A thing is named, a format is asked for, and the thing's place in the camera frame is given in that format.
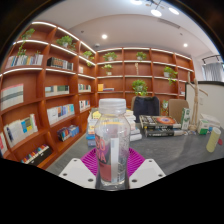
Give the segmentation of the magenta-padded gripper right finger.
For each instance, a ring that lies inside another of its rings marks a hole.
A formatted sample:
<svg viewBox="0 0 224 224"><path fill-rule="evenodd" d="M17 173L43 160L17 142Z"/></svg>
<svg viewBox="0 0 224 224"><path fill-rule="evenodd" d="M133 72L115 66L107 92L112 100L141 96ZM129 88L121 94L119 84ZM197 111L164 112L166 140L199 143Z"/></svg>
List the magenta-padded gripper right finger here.
<svg viewBox="0 0 224 224"><path fill-rule="evenodd" d="M128 157L129 188L135 189L165 177L165 173L154 159L145 159L130 148Z"/></svg>

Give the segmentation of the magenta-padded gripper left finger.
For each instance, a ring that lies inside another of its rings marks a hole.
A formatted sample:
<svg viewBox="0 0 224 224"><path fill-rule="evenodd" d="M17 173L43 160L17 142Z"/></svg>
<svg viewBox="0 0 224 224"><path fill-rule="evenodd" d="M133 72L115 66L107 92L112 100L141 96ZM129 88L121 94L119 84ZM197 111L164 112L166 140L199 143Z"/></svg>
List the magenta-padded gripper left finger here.
<svg viewBox="0 0 224 224"><path fill-rule="evenodd" d="M61 171L59 176L78 186L94 189L98 164L94 149L86 153L81 159L73 158Z"/></svg>

